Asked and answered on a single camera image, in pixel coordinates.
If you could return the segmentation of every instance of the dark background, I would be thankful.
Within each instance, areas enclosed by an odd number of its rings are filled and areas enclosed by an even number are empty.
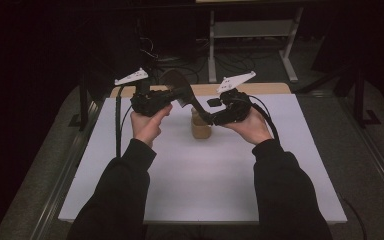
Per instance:
[[[95,6],[94,1],[68,3]],[[205,37],[208,31],[205,12],[85,18],[61,11],[61,6],[56,1],[0,0],[0,221],[59,107],[81,76],[86,77],[91,96],[99,100],[109,92],[114,78],[136,71],[145,61],[139,51],[141,31],[155,39],[156,48],[182,49],[186,55],[193,55],[195,38]],[[136,16],[142,20],[141,31],[136,28]],[[357,61],[365,78],[384,94],[384,1],[364,7],[306,8],[298,35],[326,36],[315,70],[330,72]]]

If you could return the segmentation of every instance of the hand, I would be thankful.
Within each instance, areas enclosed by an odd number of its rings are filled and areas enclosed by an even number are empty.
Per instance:
[[[234,122],[223,125],[239,133],[245,141],[257,145],[265,140],[272,139],[264,117],[253,107],[248,117],[242,122]]]
[[[161,133],[160,124],[165,116],[170,114],[173,105],[168,105],[158,111],[154,116],[147,117],[137,112],[132,112],[133,138],[136,138],[152,148],[152,142]]]

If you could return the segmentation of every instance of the black object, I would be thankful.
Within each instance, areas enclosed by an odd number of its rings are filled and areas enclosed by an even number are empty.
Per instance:
[[[245,120],[252,105],[248,95],[239,92],[236,88],[223,92],[220,99],[210,99],[207,103],[210,107],[221,106],[221,104],[226,106],[226,109],[209,115],[209,121],[214,125]]]

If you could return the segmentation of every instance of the person's left hand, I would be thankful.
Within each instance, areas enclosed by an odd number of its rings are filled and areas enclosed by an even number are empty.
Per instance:
[[[132,112],[130,118],[132,120],[133,138],[136,138],[152,148],[152,143],[161,133],[160,124],[165,116],[170,115],[173,105],[168,105],[158,111],[154,116],[147,117],[137,112]]]

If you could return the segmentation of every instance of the person's right hand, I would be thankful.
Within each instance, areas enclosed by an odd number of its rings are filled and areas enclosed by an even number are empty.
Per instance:
[[[242,122],[233,122],[223,125],[239,133],[245,141],[257,145],[265,140],[273,139],[267,128],[264,117],[253,107]]]

